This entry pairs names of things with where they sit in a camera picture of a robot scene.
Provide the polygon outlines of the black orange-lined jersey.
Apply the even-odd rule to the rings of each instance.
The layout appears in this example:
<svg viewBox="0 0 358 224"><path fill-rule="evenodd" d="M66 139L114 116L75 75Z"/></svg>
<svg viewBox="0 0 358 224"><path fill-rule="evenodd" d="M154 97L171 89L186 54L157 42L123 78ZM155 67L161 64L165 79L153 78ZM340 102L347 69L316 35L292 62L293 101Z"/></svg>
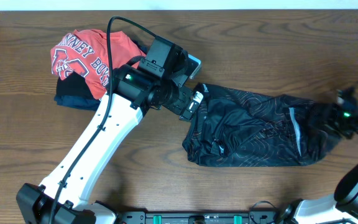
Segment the black orange-lined jersey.
<svg viewBox="0 0 358 224"><path fill-rule="evenodd" d="M327 103L199 83L204 98L182 146L206 167L308 166L342 137L321 125Z"/></svg>

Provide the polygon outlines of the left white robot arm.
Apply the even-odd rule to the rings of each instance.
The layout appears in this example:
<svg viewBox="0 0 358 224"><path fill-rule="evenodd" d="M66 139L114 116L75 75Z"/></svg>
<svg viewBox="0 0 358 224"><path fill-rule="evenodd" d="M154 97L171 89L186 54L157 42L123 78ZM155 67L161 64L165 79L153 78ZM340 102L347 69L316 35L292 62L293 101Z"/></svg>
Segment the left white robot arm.
<svg viewBox="0 0 358 224"><path fill-rule="evenodd" d="M16 200L26 223L115 223L117 214L89 198L102 171L149 108L166 107L191 119L203 98L185 82L201 68L192 60L169 72L147 60L113 71L116 87L101 99L93 119L59 165L40 185L24 184Z"/></svg>

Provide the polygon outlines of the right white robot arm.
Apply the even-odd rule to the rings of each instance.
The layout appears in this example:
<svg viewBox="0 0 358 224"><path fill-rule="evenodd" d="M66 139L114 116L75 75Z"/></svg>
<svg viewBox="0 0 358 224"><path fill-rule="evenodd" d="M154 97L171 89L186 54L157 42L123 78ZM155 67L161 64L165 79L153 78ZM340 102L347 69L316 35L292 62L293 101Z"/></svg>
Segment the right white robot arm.
<svg viewBox="0 0 358 224"><path fill-rule="evenodd" d="M358 134L358 101L350 87L337 93L330 106L315 106L310 126L351 139ZM276 217L277 223L358 223L358 164L338 183L334 193L315 200L299 199Z"/></svg>

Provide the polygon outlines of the black folded shirt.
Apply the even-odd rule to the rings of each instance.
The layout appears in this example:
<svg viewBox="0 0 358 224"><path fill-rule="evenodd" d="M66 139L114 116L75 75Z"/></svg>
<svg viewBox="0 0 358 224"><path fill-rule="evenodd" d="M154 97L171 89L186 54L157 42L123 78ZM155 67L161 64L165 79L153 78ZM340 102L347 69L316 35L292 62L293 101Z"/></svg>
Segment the black folded shirt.
<svg viewBox="0 0 358 224"><path fill-rule="evenodd" d="M85 79L73 72L64 80L58 78L56 87L57 96L79 96L85 99L94 99Z"/></svg>

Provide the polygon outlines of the orange printed t-shirt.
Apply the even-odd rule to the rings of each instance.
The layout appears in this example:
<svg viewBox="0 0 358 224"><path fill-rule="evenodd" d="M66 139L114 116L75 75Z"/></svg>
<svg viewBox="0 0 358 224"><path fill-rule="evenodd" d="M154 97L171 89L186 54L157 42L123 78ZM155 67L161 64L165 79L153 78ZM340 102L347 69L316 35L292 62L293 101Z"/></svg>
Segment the orange printed t-shirt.
<svg viewBox="0 0 358 224"><path fill-rule="evenodd" d="M145 54L122 31L110 33L113 68ZM101 30L74 30L50 51L51 73L65 80L72 73L85 79L93 98L106 93L109 82L107 34Z"/></svg>

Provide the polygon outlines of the navy folded shirt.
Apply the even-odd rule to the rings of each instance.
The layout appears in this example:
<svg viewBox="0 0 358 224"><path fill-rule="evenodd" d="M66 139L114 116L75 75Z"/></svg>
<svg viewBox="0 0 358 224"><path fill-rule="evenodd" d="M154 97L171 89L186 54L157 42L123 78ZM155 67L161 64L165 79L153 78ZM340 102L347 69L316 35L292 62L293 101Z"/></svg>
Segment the navy folded shirt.
<svg viewBox="0 0 358 224"><path fill-rule="evenodd" d="M97 110L100 99L106 93L109 84L107 43L104 39L81 42L77 47L57 45L51 51L51 72L64 80L71 73L81 75L88 85L94 99L79 96L57 96L60 106L81 110Z"/></svg>

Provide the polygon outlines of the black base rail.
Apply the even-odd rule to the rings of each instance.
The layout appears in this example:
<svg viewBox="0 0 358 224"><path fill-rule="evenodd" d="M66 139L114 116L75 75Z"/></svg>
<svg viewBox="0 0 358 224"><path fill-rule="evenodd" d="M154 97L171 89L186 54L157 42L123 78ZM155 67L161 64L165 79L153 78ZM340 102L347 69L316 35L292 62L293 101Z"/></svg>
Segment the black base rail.
<svg viewBox="0 0 358 224"><path fill-rule="evenodd" d="M273 211L245 213L149 213L123 212L115 224L274 224L300 223L295 219L283 219Z"/></svg>

